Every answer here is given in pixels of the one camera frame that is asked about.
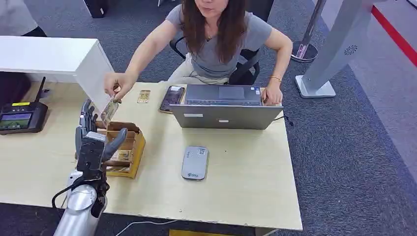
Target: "red line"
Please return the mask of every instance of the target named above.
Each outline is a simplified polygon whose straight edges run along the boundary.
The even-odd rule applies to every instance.
[[[394,40],[397,46],[410,59],[410,61],[417,67],[417,52],[414,48],[400,35],[400,33],[391,25],[385,16],[375,6],[372,7],[372,14],[378,20],[379,24],[385,29],[388,35]]]

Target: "laptop keyboard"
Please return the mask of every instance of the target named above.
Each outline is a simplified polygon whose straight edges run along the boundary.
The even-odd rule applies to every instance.
[[[255,101],[222,101],[222,100],[188,100],[188,105],[235,105],[235,106],[260,106],[261,102]]]

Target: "metal pole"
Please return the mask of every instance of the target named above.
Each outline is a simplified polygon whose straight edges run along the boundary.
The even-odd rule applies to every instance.
[[[293,43],[293,53],[291,58],[299,62],[311,62],[319,53],[317,48],[310,44],[311,36],[313,35],[314,27],[320,17],[326,0],[317,0],[316,7],[314,8],[313,15],[308,23],[307,30],[304,33],[302,41],[296,41]]]

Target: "gray laptop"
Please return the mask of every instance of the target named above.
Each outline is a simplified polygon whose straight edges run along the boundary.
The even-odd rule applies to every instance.
[[[170,105],[183,128],[266,129],[281,106]]]
[[[261,106],[261,89],[254,86],[188,85],[185,104]]]

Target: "desk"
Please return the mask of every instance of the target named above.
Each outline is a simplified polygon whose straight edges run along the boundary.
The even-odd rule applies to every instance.
[[[74,168],[74,131],[85,95],[77,84],[55,84],[44,130],[1,136],[0,202],[51,206]],[[146,146],[135,179],[110,177],[106,212],[261,228],[301,230],[284,120],[264,131],[182,129],[157,108],[168,83],[136,83],[113,120],[133,122]],[[149,89],[149,103],[137,103]],[[209,150],[203,181],[181,177],[185,147]]]

